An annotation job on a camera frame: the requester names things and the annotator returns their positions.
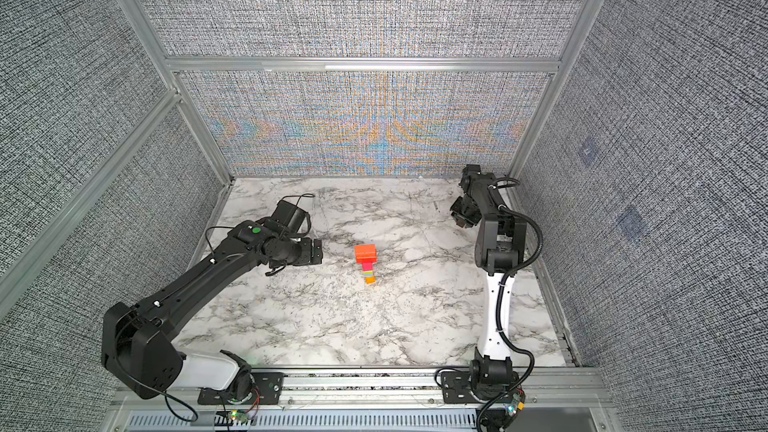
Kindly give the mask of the orange-red rectangular wood block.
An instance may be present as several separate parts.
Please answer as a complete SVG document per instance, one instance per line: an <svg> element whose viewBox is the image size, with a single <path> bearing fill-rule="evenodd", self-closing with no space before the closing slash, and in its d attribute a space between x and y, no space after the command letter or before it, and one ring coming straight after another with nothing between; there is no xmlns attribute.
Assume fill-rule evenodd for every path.
<svg viewBox="0 0 768 432"><path fill-rule="evenodd" d="M357 245L354 247L355 260L357 263L376 263L378 260L377 249L373 244Z"/></svg>

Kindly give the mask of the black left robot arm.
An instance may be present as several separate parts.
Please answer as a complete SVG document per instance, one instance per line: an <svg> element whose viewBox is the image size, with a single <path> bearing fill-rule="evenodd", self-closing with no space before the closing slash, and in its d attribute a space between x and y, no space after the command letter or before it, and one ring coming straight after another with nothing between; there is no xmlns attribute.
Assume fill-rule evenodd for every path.
<svg viewBox="0 0 768 432"><path fill-rule="evenodd" d="M318 265L322 241L292 237L264 224L244 221L207 256L170 284L129 306L118 302L104 315L101 362L143 399L165 393L183 377L192 356L172 344L193 316L231 282L267 265Z"/></svg>

